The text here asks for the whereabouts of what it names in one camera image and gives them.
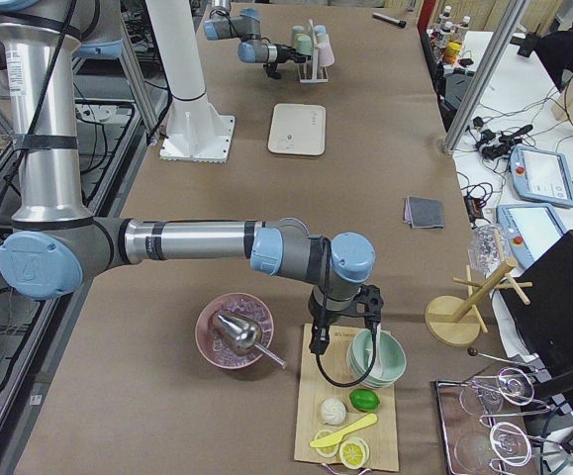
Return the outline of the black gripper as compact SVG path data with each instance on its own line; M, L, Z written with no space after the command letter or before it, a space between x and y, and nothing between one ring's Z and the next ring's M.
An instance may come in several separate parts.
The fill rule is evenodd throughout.
M285 63L287 61L293 61L294 63L301 64L306 62L306 56L298 54L298 47L295 45L281 45L273 44L275 49L275 63Z
M338 316L350 305L350 300L338 300L329 297L322 290L311 292L308 309L313 317L309 349L313 354L325 352L330 344L327 334L330 325L336 321Z

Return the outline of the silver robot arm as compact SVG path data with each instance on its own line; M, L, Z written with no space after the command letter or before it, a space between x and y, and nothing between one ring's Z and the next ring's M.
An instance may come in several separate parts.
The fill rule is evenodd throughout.
M146 259L243 257L253 269L312 285L310 349L323 354L339 317L376 332L382 298L368 279L372 244L356 233L311 235L296 219L166 222L99 218L83 204L71 61L79 49L121 50L115 1L0 1L0 43L19 154L20 209L0 246L8 284L36 300Z
M261 34L260 17L255 8L242 8L231 13L231 1L212 1L203 32L208 41L239 40L238 57L245 63L261 63L268 68L293 61L304 63L307 55L294 47L275 44Z

